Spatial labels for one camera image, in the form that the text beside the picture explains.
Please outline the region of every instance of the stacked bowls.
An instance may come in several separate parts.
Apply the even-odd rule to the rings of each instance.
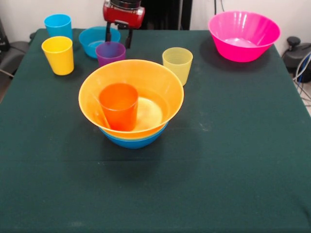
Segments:
[[[111,129],[98,101],[99,93],[114,83],[130,84],[138,91],[137,121],[132,131]],[[178,77],[166,67],[145,60],[105,65],[87,77],[79,92],[79,105],[85,117],[109,140],[130,149],[155,141],[177,114],[183,99],[184,89]]]

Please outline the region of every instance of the pale yellow cup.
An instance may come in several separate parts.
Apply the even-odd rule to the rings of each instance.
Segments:
[[[67,75],[73,71],[72,40],[65,36],[54,36],[42,43],[42,50],[50,66],[57,75]]]
[[[163,65],[177,75],[182,85],[187,82],[191,63],[192,53],[184,48],[174,47],[165,50],[162,54]]]

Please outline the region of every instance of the bowl rim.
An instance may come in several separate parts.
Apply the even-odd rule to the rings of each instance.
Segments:
[[[101,70],[101,69],[105,69],[106,67],[113,66],[113,65],[115,65],[115,64],[117,64],[117,63],[128,63],[128,62],[137,62],[137,61],[139,61],[139,62],[144,62],[144,63],[150,63],[150,64],[154,64],[154,65],[156,65],[156,66],[159,66],[159,67],[161,67],[161,68],[167,70],[169,73],[171,73],[171,74],[175,77],[175,79],[177,80],[177,83],[179,84],[179,88],[180,88],[180,90],[181,90],[181,95],[182,95],[182,96],[181,96],[181,101],[180,101],[180,103],[179,103],[179,106],[178,106],[177,110],[176,110],[168,119],[166,119],[165,121],[161,122],[161,124],[159,124],[159,125],[157,125],[157,126],[155,126],[155,127],[152,127],[152,128],[148,128],[148,129],[145,129],[145,130],[139,130],[139,131],[118,131],[118,130],[113,130],[113,129],[106,128],[106,127],[104,127],[104,126],[102,126],[102,125],[99,125],[99,124],[97,124],[95,121],[91,120],[91,119],[85,114],[84,109],[81,107],[81,90],[83,89],[83,86],[85,85],[87,79],[88,79],[91,75],[93,75],[95,72],[98,72],[98,71]],[[102,129],[105,129],[107,132],[123,133],[123,134],[132,134],[132,133],[144,133],[144,132],[147,132],[147,131],[150,131],[150,130],[154,130],[154,129],[159,128],[159,127],[161,127],[162,125],[166,124],[167,122],[169,122],[169,121],[179,112],[179,110],[181,109],[181,106],[182,106],[182,104],[183,104],[183,102],[184,102],[184,96],[185,96],[184,87],[183,87],[181,81],[179,80],[179,78],[177,77],[177,75],[175,75],[170,69],[166,68],[166,67],[163,66],[163,65],[160,65],[159,63],[152,62],[152,61],[148,61],[148,60],[142,60],[142,59],[127,59],[127,60],[112,62],[112,63],[110,63],[110,64],[107,64],[107,65],[105,65],[105,66],[102,66],[102,67],[96,69],[96,70],[93,71],[91,74],[89,74],[88,77],[83,81],[83,83],[82,83],[82,85],[81,85],[81,87],[80,87],[79,96],[78,96],[78,101],[79,101],[79,107],[80,107],[80,109],[81,109],[83,115],[84,115],[91,123],[93,123],[94,125],[96,125],[96,126],[102,128]]]
[[[102,128],[98,127],[100,129],[100,131],[106,136],[106,137],[110,137],[113,138],[114,140],[118,140],[118,141],[122,141],[122,142],[141,142],[141,141],[145,141],[145,140],[149,140],[152,139],[156,136],[159,136],[160,134],[162,134],[162,132],[165,130],[165,128],[167,127],[169,123],[167,122],[164,127],[162,129],[160,129],[158,132],[147,136],[147,137],[143,137],[143,138],[138,138],[138,139],[123,139],[123,138],[119,138],[119,137],[115,137],[109,133],[107,133],[105,130],[103,130]]]
[[[83,42],[81,41],[81,35],[85,34],[87,31],[89,31],[89,30],[91,30],[91,29],[102,29],[102,30],[103,30],[103,29],[106,29],[106,28],[107,28],[106,26],[94,26],[94,27],[90,27],[90,28],[84,29],[84,30],[83,30],[82,32],[80,32],[80,34],[79,34],[79,42],[80,42],[83,46],[88,46],[88,44],[85,44],[85,43],[83,43]],[[121,39],[121,33],[119,32],[118,29],[110,28],[110,32],[112,32],[112,31],[116,31],[116,32],[118,33],[119,39],[118,39],[117,42],[119,42],[120,39]]]
[[[228,14],[228,13],[247,13],[247,14],[257,15],[257,16],[266,18],[266,19],[268,19],[269,21],[273,22],[273,23],[277,26],[277,28],[278,28],[278,31],[279,31],[278,37],[277,37],[273,42],[271,42],[271,43],[269,43],[269,44],[266,44],[266,45],[256,46],[255,48],[243,47],[244,49],[256,49],[256,48],[263,48],[263,47],[266,47],[266,46],[270,46],[270,45],[274,44],[274,43],[281,37],[281,28],[280,28],[280,26],[279,26],[274,20],[268,18],[267,16],[264,16],[264,15],[262,15],[262,14],[259,14],[259,13],[256,13],[256,12],[252,12],[252,11],[234,11],[234,10],[232,10],[232,11],[224,11],[224,12],[218,13],[218,14],[214,15],[214,16],[209,20],[209,22],[208,22],[208,30],[209,30],[209,32],[212,34],[212,36],[216,37],[217,39],[219,39],[220,41],[222,41],[222,42],[224,42],[224,43],[227,43],[227,42],[225,42],[224,40],[220,39],[216,34],[214,34],[214,33],[211,31],[211,29],[210,29],[210,25],[211,25],[212,20],[215,19],[215,18],[217,18],[218,15]]]

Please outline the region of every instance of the table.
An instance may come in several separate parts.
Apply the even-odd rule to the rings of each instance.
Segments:
[[[239,64],[208,31],[135,31],[128,59],[161,63],[169,47],[194,59],[180,112],[128,150],[79,109],[98,67],[80,31],[60,77],[38,30],[0,105],[0,232],[310,232],[311,120],[275,47]]]

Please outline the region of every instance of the blue bowl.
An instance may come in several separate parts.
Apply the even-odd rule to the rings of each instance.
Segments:
[[[120,42],[121,34],[117,29],[110,28],[111,41]],[[79,35],[79,41],[86,52],[92,58],[97,58],[95,49],[106,40],[106,27],[98,26],[84,30]]]
[[[121,147],[125,147],[128,149],[139,149],[139,148],[143,148],[151,143],[153,143],[163,132],[163,130],[166,128],[168,123],[166,123],[166,125],[157,133],[149,136],[149,137],[145,137],[143,139],[137,139],[137,140],[127,140],[127,139],[120,139],[114,136],[111,136],[110,134],[107,134],[105,131],[103,131],[101,128],[99,128],[105,135],[106,137],[112,141],[113,143],[121,146]]]

